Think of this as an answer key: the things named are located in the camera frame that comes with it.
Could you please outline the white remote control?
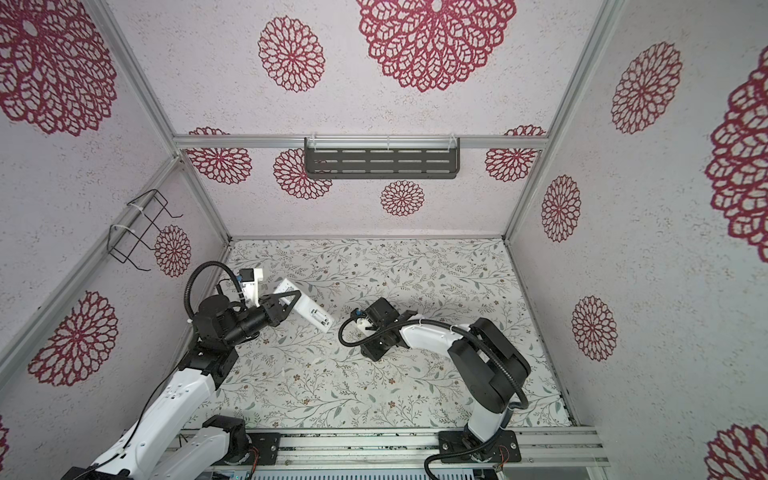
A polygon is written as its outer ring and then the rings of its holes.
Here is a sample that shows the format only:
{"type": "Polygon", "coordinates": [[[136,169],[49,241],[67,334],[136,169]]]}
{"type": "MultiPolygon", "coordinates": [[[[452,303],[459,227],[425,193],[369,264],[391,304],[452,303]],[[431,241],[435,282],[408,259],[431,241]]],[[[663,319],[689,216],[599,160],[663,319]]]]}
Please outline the white remote control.
{"type": "Polygon", "coordinates": [[[274,293],[282,294],[293,291],[298,291],[300,295],[294,303],[292,312],[297,313],[320,332],[328,333],[335,322],[335,318],[296,284],[289,279],[283,279],[274,290],[274,293]]]}

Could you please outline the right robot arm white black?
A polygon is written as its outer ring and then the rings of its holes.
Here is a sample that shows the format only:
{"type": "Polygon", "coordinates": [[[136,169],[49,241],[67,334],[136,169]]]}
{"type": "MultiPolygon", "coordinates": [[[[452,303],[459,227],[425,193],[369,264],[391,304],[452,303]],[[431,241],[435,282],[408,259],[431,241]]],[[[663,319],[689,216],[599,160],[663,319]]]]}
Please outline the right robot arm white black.
{"type": "Polygon", "coordinates": [[[473,410],[460,444],[489,448],[491,439],[509,423],[512,413],[530,406],[524,385],[531,366],[491,320],[450,324],[407,310],[398,312],[385,298],[354,309],[339,328],[339,342],[358,347],[374,362],[391,349],[425,350],[448,358],[473,399],[473,410]]]}

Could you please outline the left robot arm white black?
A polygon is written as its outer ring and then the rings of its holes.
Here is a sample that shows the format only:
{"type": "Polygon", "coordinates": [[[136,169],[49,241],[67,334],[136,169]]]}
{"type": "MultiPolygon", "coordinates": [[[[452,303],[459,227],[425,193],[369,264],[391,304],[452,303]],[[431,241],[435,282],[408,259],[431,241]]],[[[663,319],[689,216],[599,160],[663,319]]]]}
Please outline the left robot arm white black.
{"type": "Polygon", "coordinates": [[[299,290],[264,295],[256,306],[232,302],[217,294],[191,313],[199,338],[179,363],[164,390],[155,390],[138,420],[88,467],[72,467],[66,479],[194,479],[218,462],[241,464],[258,456],[244,421],[215,415],[175,454],[164,452],[191,415],[229,375],[238,359],[236,347],[259,336],[267,326],[280,325],[290,313],[303,310],[307,299],[299,290]]]}

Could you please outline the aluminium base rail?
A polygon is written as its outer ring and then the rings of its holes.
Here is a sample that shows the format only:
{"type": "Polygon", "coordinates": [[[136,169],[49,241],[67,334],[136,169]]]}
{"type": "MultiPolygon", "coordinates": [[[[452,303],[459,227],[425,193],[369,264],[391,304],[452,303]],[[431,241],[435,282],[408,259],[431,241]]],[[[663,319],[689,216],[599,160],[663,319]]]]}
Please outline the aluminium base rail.
{"type": "MultiPolygon", "coordinates": [[[[341,470],[420,468],[430,455],[452,444],[439,439],[448,428],[250,429],[268,469],[341,470]]],[[[486,463],[456,462],[459,468],[608,467],[610,461],[592,427],[510,428],[486,463]]]]}

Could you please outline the dark metal wall shelf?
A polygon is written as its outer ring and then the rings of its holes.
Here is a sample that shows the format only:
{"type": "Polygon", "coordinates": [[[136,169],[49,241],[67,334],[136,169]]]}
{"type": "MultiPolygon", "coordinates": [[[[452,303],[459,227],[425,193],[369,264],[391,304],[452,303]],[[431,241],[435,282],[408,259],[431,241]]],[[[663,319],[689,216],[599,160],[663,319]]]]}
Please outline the dark metal wall shelf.
{"type": "Polygon", "coordinates": [[[306,138],[304,168],[312,180],[452,180],[460,171],[456,137],[427,140],[306,138]]]}

